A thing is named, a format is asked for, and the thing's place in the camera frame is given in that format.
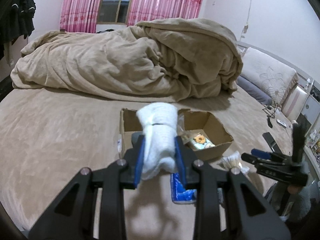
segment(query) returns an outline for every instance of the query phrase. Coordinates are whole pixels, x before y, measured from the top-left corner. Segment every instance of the phone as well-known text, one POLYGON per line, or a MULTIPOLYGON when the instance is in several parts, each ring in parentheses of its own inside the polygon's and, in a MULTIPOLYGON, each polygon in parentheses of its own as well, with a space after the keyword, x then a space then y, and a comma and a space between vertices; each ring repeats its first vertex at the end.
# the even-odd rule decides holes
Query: phone
POLYGON ((266 142, 268 143, 270 149, 274 153, 280 153, 282 154, 282 151, 280 150, 279 146, 277 145, 275 139, 272 137, 272 135, 269 132, 265 132, 262 134, 266 142))

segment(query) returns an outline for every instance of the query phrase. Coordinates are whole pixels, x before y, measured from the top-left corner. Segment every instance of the open cardboard box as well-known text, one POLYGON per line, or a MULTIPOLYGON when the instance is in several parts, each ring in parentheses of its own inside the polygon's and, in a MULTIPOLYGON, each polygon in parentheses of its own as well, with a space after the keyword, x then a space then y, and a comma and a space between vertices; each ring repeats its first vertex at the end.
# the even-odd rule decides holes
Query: open cardboard box
MULTIPOLYGON (((123 108, 120 112, 120 134, 122 142, 121 154, 132 148, 131 135, 142 131, 141 124, 136 116, 136 110, 123 108)), ((211 113, 180 109, 178 114, 184 113, 185 130, 202 133, 215 146, 195 151, 201 160, 220 158, 233 142, 233 137, 227 133, 222 123, 211 113)))

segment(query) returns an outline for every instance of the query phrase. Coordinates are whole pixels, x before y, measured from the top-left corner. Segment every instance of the window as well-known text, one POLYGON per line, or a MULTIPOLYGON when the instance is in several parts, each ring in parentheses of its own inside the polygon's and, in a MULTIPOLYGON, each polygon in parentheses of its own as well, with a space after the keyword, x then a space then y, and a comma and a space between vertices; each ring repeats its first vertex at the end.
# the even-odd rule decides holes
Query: window
POLYGON ((130 0, 102 0, 98 23, 125 23, 130 0))

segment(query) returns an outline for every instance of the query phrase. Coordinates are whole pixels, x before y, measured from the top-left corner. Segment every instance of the white towel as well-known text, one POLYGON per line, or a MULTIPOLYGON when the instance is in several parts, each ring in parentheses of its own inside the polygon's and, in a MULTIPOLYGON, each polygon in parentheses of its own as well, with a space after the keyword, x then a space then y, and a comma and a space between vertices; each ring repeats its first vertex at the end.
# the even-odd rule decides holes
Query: white towel
POLYGON ((160 169, 177 172, 174 138, 177 136, 177 108, 168 103, 152 103, 137 111, 146 144, 141 178, 151 179, 160 169))

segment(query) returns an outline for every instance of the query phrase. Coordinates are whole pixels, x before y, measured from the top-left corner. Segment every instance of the remote control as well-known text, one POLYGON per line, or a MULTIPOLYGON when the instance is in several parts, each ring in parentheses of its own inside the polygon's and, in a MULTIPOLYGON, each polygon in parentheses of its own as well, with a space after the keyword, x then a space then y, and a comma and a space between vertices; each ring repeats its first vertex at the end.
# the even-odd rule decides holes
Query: remote control
POLYGON ((277 123, 279 125, 282 125, 284 128, 287 128, 287 125, 284 122, 280 121, 279 119, 277 119, 277 123))

